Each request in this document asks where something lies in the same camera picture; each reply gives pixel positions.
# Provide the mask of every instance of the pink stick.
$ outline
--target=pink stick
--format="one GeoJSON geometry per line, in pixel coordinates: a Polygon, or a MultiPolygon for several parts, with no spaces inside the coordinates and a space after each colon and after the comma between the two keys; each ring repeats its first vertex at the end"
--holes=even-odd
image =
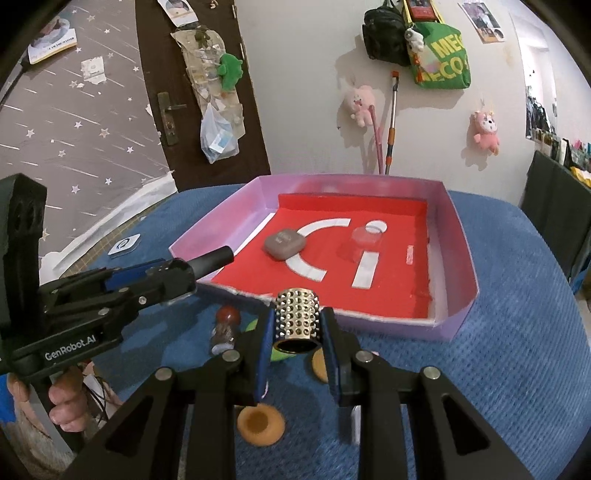
{"type": "Polygon", "coordinates": [[[375,152],[378,156],[378,173],[381,175],[384,172],[384,152],[382,151],[382,138],[379,134],[378,123],[375,119],[375,107],[373,105],[369,106],[369,114],[374,124],[375,152]]]}

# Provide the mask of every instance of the orange coaster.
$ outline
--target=orange coaster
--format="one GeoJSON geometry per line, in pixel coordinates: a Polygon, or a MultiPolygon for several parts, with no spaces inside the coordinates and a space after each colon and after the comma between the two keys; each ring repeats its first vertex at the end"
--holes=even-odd
{"type": "Polygon", "coordinates": [[[324,363],[324,353],[322,352],[322,348],[319,348],[314,352],[314,355],[312,355],[312,370],[314,371],[314,375],[318,377],[318,380],[324,383],[329,382],[329,376],[326,373],[326,364],[324,363]]]}
{"type": "Polygon", "coordinates": [[[245,407],[236,424],[242,438],[257,447],[273,445],[285,432],[283,415],[275,407],[264,403],[245,407]]]}

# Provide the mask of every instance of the small glass bottle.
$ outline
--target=small glass bottle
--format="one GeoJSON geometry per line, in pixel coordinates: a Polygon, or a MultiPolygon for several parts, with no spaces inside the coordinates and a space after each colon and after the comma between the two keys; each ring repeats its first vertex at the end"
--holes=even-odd
{"type": "Polygon", "coordinates": [[[216,326],[212,330],[209,348],[212,355],[219,355],[234,348],[240,333],[241,316],[238,309],[225,305],[216,313],[216,326]]]}

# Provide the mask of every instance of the red ball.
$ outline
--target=red ball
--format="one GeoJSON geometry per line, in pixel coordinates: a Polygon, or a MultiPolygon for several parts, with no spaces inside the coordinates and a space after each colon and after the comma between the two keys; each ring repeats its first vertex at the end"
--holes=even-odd
{"type": "Polygon", "coordinates": [[[216,322],[240,325],[240,311],[231,305],[224,305],[216,313],[216,322]]]}

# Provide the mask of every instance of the star-patterned wallpaper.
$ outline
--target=star-patterned wallpaper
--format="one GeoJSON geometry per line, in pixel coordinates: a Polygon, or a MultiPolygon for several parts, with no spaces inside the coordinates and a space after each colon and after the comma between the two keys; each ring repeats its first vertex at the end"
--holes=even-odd
{"type": "Polygon", "coordinates": [[[139,59],[134,0],[79,0],[63,16],[78,45],[33,65],[0,109],[0,176],[48,189],[39,255],[61,251],[168,172],[139,59]],[[85,81],[102,57],[106,81],[85,81]]]}

